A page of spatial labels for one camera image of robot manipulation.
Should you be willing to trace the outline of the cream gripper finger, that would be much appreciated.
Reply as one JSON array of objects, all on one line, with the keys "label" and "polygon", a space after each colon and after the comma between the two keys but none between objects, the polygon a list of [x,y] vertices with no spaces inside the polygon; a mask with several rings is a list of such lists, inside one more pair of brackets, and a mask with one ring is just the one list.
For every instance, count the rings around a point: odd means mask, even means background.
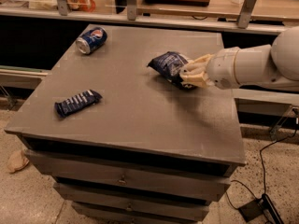
[{"label": "cream gripper finger", "polygon": [[200,74],[205,70],[206,62],[204,60],[196,60],[185,64],[182,67],[182,73]]},{"label": "cream gripper finger", "polygon": [[183,85],[192,85],[192,86],[198,87],[199,76],[187,74],[187,73],[180,73],[179,75],[182,79],[181,83]]}]

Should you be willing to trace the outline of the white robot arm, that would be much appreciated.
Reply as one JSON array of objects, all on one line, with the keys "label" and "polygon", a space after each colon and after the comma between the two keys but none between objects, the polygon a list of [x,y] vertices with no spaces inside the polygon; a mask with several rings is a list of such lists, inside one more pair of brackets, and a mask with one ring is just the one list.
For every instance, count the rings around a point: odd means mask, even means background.
[{"label": "white robot arm", "polygon": [[299,91],[299,27],[281,32],[271,45],[233,47],[199,57],[185,64],[179,76],[183,84],[201,88]]}]

